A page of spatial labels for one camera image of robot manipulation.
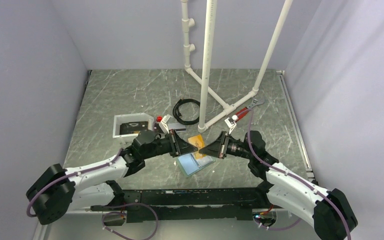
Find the silver grey card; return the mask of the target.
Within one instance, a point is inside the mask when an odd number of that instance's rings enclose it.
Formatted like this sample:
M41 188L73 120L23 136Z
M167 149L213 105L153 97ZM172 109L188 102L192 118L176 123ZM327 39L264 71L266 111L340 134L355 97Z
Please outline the silver grey card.
M167 126L169 130L175 130L178 133L187 131L186 126L178 122L168 123Z

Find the white plastic card tray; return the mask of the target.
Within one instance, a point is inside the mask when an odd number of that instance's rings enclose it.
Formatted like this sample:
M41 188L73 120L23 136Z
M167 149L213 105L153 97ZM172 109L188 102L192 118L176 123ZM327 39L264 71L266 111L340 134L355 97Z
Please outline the white plastic card tray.
M134 139L142 130L152 130L154 117L140 112L119 114L113 117L113 138L121 138L125 141Z

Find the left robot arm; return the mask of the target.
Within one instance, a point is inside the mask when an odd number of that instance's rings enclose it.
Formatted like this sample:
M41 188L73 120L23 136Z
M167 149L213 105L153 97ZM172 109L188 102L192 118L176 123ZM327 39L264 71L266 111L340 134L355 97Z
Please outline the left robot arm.
M164 136L142 130L129 146L108 159L79 167L62 168L59 163L48 167L26 192L26 214L48 225L70 210L121 209L125 193L117 179L137 173L146 166L147 159L164 154L176 158L196 151L198 148L175 130Z

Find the green card holder wallet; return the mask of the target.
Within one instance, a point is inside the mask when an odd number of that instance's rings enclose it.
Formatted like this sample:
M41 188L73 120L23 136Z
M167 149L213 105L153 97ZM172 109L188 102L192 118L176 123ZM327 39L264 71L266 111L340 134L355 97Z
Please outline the green card holder wallet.
M208 167L214 162L215 160L211 156L204 156L203 158L195 159L195 155L193 153L179 156L176 160L176 164L187 178Z

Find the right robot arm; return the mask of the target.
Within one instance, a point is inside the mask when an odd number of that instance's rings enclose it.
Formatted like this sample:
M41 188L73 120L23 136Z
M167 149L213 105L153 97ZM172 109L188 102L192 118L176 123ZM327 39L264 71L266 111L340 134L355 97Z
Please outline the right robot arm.
M288 169L269 154L258 131L248 131L243 140L222 131L199 153L219 159L228 155L248 159L251 173L262 179L256 187L256 203L262 208L274 205L291 212L312 226L321 240L349 240L351 231L358 226L341 190L320 187Z

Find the gold VIP card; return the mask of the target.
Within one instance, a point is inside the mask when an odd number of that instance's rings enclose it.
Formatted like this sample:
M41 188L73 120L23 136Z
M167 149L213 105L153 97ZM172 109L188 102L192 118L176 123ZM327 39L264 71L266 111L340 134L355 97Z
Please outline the gold VIP card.
M204 139L201 134L189 137L188 142L191 145L194 145L197 148L197 151L193 153L195 160L203 159L206 155L199 152L200 149L204 148L206 146Z

